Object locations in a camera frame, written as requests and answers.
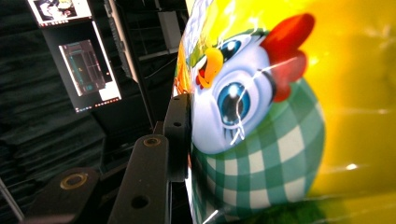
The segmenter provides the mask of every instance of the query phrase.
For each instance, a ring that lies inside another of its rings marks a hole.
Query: display screen
[[[43,35],[76,112],[121,99],[94,21],[43,29]]]
[[[51,27],[92,18],[87,0],[27,0],[38,26]]]

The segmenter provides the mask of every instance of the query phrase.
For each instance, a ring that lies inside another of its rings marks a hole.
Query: cartoon chicken
[[[316,175],[324,124],[299,47],[315,20],[246,31],[205,49],[192,69],[191,169],[197,222],[230,221],[301,200]]]

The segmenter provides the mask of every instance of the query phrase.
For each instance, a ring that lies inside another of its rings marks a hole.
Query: orange beak
[[[223,66],[223,55],[219,49],[209,48],[205,51],[206,63],[200,69],[198,79],[204,88],[210,88],[213,80]]]

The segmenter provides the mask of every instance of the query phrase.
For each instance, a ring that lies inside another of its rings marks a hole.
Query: green gingham bib
[[[315,178],[323,144],[321,109],[302,78],[292,84],[289,99],[273,104],[259,126],[235,147],[215,155],[193,147],[195,220],[232,221],[301,200]]]

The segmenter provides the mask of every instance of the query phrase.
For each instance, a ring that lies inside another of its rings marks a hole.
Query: black metal bracket
[[[160,124],[135,142],[127,165],[102,176],[76,168],[53,178],[22,223],[179,223],[172,186],[187,177],[190,96],[174,97]]]

